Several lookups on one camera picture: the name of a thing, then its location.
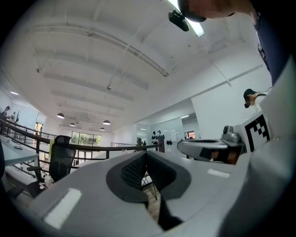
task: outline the office chair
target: office chair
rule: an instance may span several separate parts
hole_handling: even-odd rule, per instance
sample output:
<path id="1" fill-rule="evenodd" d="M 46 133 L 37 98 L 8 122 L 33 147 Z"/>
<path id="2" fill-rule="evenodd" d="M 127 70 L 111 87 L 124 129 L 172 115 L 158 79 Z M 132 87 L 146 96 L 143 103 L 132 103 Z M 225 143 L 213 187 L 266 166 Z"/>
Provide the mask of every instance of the office chair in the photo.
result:
<path id="1" fill-rule="evenodd" d="M 51 147 L 49 174 L 55 182 L 70 173 L 76 153 L 76 149 L 70 148 L 70 140 L 71 138 L 67 136 L 57 136 L 55 143 Z M 35 198 L 43 191 L 39 185 L 39 183 L 44 183 L 40 173 L 42 168 L 29 167 L 27 170 L 35 171 L 36 174 L 37 181 L 27 186 L 30 195 Z"/>
<path id="2" fill-rule="evenodd" d="M 5 159 L 4 159 L 4 153 L 3 153 L 3 148 L 2 148 L 2 143 L 0 140 L 0 178 L 5 175 Z M 5 190 L 5 185 L 2 183 L 2 179 L 0 181 L 0 189 L 3 189 L 5 194 L 9 198 L 16 198 L 23 192 L 23 188 L 20 188 L 18 186 L 15 186 L 8 191 Z"/>

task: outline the white desk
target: white desk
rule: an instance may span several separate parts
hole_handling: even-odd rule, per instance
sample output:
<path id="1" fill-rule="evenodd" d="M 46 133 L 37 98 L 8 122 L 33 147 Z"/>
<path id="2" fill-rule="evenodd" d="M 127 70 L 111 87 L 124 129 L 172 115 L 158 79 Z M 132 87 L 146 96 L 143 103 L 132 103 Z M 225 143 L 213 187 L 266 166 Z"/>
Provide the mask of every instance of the white desk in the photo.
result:
<path id="1" fill-rule="evenodd" d="M 2 141 L 2 148 L 4 153 L 4 160 L 5 160 L 5 166 L 11 166 L 19 163 L 23 163 L 26 161 L 32 161 L 35 160 L 35 166 L 37 166 L 37 158 L 39 154 L 26 150 L 23 148 L 22 150 L 14 148 L 15 145 L 18 145 L 16 143 L 13 143 L 12 141 L 6 142 Z M 2 176 L 2 182 L 5 188 L 7 188 L 7 181 L 6 181 L 6 175 L 5 173 Z"/>

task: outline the white strip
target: white strip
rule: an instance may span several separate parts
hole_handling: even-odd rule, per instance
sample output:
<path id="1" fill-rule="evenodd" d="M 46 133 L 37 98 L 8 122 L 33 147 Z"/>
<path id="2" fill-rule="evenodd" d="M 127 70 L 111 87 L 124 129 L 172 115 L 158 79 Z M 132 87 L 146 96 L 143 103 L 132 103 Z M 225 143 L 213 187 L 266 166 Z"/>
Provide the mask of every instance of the white strip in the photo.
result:
<path id="1" fill-rule="evenodd" d="M 51 212 L 45 216 L 44 221 L 60 230 L 81 196 L 82 194 L 80 190 L 69 188 L 68 193 L 51 210 Z"/>
<path id="2" fill-rule="evenodd" d="M 230 176 L 230 173 L 225 173 L 225 172 L 214 170 L 211 168 L 208 170 L 208 174 L 223 177 L 223 178 L 228 178 Z"/>

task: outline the mesh panel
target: mesh panel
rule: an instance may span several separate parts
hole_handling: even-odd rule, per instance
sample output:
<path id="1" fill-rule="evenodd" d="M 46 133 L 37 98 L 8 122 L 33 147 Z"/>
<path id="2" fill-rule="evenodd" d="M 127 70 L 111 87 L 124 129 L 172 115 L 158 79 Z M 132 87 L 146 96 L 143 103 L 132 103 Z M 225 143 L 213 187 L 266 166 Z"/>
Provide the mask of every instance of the mesh panel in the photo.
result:
<path id="1" fill-rule="evenodd" d="M 65 146 L 69 144 L 70 137 L 57 136 L 52 145 L 49 174 L 56 182 L 70 173 L 76 150 Z"/>
<path id="2" fill-rule="evenodd" d="M 147 171 L 158 191 L 172 183 L 177 173 L 174 169 L 147 154 Z"/>
<path id="3" fill-rule="evenodd" d="M 127 185 L 141 189 L 142 178 L 146 172 L 145 161 L 146 157 L 142 156 L 122 169 L 120 176 Z"/>
<path id="4" fill-rule="evenodd" d="M 56 144 L 70 144 L 71 137 L 67 136 L 57 136 L 55 138 Z"/>

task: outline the mesh chair back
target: mesh chair back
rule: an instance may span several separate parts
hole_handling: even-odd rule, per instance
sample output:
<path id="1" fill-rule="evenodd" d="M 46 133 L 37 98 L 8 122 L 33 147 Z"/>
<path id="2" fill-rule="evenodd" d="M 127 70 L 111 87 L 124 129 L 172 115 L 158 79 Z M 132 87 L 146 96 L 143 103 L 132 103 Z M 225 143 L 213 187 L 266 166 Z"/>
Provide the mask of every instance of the mesh chair back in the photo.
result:
<path id="1" fill-rule="evenodd" d="M 2 143 L 0 140 L 0 178 L 3 176 L 4 172 L 5 172 L 5 159 L 4 159 Z"/>
<path id="2" fill-rule="evenodd" d="M 70 148 L 70 137 L 57 136 L 51 148 L 49 174 L 55 182 L 70 173 L 76 149 Z"/>

